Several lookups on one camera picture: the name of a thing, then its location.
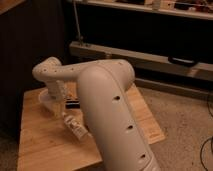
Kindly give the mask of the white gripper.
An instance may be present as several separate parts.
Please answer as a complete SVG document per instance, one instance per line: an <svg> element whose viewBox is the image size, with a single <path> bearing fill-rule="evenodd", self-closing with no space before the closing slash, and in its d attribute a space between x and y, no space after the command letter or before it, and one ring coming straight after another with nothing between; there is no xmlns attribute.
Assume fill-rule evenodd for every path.
<svg viewBox="0 0 213 171"><path fill-rule="evenodd" d="M38 100L50 113L52 113L55 117L61 117L62 113L65 110L64 101L58 101L52 99L48 94L48 90L42 90L38 95Z"/></svg>

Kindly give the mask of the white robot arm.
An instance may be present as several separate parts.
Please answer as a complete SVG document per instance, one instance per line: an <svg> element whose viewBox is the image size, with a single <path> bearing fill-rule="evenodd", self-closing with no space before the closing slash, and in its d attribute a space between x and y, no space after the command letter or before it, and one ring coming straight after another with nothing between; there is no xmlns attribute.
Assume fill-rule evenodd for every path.
<svg viewBox="0 0 213 171"><path fill-rule="evenodd" d="M66 99L67 81L74 82L84 121L92 133L107 171L161 171L128 101L135 74L122 59L63 65L49 57L32 74L50 98Z"/></svg>

